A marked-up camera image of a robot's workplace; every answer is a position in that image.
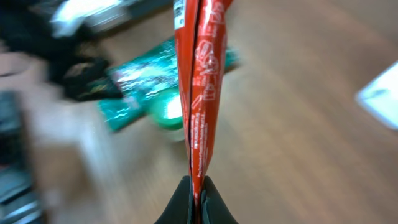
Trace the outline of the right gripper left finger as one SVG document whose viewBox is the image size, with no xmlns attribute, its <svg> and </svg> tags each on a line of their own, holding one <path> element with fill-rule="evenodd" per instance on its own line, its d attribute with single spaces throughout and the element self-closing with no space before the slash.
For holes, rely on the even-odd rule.
<svg viewBox="0 0 398 224">
<path fill-rule="evenodd" d="M 192 180 L 186 175 L 182 177 L 155 224 L 192 224 L 193 207 Z"/>
</svg>

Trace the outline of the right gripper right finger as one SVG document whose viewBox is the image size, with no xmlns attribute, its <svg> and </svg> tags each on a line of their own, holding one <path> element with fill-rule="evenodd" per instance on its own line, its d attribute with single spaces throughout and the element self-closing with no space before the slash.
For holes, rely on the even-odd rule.
<svg viewBox="0 0 398 224">
<path fill-rule="evenodd" d="M 204 178 L 200 205 L 202 224 L 238 224 L 209 176 Z"/>
</svg>

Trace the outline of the green lid jar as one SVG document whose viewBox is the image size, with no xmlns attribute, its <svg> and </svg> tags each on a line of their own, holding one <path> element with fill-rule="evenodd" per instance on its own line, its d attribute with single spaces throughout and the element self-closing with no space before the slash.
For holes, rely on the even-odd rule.
<svg viewBox="0 0 398 224">
<path fill-rule="evenodd" d="M 149 107 L 149 114 L 168 139 L 173 142 L 185 139 L 180 92 L 177 88 L 158 92 Z"/>
</svg>

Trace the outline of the green 3M gloves packet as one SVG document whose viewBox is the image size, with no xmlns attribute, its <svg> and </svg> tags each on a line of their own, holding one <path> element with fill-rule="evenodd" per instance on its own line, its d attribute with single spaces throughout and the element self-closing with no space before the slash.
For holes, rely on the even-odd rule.
<svg viewBox="0 0 398 224">
<path fill-rule="evenodd" d="M 108 76 L 123 97 L 100 100 L 98 107 L 110 130 L 116 132 L 146 114 L 150 102 L 160 91 L 178 88 L 175 38 L 108 70 Z"/>
</svg>

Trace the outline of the red sachet stick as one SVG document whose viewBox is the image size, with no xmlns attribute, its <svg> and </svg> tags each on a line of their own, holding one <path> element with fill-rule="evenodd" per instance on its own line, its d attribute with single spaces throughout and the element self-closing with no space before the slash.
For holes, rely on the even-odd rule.
<svg viewBox="0 0 398 224">
<path fill-rule="evenodd" d="M 174 2 L 178 82 L 195 205 L 213 155 L 228 41 L 225 14 L 231 3 Z"/>
</svg>

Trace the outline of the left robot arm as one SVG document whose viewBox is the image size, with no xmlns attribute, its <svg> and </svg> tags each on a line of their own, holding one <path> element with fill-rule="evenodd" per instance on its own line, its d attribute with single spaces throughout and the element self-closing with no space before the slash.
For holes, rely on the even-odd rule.
<svg viewBox="0 0 398 224">
<path fill-rule="evenodd" d="M 174 190 L 161 181 L 165 141 L 149 117 L 112 134 L 92 102 L 60 98 L 45 82 L 48 63 L 1 79 L 22 101 L 35 188 L 50 223 L 154 223 Z"/>
</svg>

